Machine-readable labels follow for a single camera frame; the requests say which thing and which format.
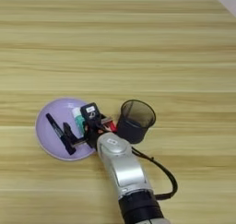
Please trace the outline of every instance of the black cup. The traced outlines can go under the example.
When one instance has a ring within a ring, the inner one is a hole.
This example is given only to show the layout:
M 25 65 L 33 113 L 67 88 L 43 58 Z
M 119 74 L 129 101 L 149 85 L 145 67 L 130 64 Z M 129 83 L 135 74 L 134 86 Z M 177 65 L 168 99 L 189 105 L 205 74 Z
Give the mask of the black cup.
M 148 104 L 140 100 L 126 101 L 121 108 L 117 135 L 130 144 L 138 144 L 155 122 L 156 114 Z

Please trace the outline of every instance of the table surface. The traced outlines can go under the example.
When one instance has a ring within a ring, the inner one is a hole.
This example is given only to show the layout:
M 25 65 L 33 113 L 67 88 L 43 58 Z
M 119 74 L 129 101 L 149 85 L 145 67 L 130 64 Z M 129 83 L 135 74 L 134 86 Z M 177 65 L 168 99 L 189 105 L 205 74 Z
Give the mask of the table surface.
M 0 0 L 1 224 L 121 224 L 93 155 L 51 158 L 34 123 L 48 101 L 125 100 L 158 120 L 136 147 L 177 177 L 175 224 L 232 224 L 236 205 L 236 19 L 216 0 Z M 166 177 L 141 161 L 156 193 Z

